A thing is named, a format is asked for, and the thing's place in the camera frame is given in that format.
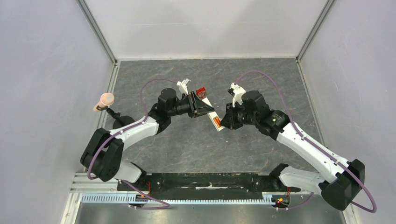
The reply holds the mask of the orange battery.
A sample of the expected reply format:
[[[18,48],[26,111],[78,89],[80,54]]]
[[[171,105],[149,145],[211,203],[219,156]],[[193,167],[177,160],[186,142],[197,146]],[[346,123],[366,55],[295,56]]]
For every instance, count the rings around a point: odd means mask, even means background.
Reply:
[[[215,123],[217,128],[221,127],[221,125],[220,125],[221,120],[220,120],[220,118],[218,116],[214,117],[213,121],[214,121],[214,123]]]

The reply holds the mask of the white remote control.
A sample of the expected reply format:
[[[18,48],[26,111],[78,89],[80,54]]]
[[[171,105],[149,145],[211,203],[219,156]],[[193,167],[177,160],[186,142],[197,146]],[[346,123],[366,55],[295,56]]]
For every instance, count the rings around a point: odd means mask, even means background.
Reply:
[[[207,105],[212,106],[212,104],[210,103],[210,101],[209,101],[208,98],[204,98],[204,99],[202,99],[202,101],[205,102]],[[215,125],[215,123],[214,123],[214,121],[213,121],[213,118],[216,117],[216,116],[218,116],[218,114],[217,114],[216,112],[210,112],[210,113],[208,113],[207,115],[208,115],[208,117],[210,118],[211,122],[213,123],[214,127],[216,128],[216,130],[217,130],[218,132],[220,132],[221,130],[224,129],[223,126],[221,126],[220,128],[217,128],[216,125]]]

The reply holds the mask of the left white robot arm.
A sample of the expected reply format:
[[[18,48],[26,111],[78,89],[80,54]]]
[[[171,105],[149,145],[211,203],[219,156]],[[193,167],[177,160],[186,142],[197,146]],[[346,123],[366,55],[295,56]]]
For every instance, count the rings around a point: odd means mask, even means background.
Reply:
[[[147,137],[164,131],[171,124],[173,116],[187,114],[191,118],[196,118],[214,111],[212,106],[199,99],[193,91],[178,98],[174,89],[163,89],[147,117],[110,131],[104,128],[97,129],[80,162],[94,174],[94,178],[104,182],[113,178],[124,180],[128,181],[134,190],[142,190],[147,183],[146,177],[142,175],[143,170],[132,162],[123,162],[123,151]]]

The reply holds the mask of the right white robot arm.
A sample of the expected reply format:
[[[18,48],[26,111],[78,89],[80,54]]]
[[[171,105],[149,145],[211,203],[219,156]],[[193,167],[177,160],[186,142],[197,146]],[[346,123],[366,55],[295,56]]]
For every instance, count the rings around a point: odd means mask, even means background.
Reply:
[[[315,172],[279,164],[271,171],[270,185],[275,190],[295,187],[320,194],[333,208],[345,210],[362,190],[365,165],[358,159],[349,161],[307,135],[289,116],[271,110],[259,91],[229,89],[233,100],[226,105],[220,124],[230,130],[244,125],[255,126],[260,133],[289,147],[310,163]]]

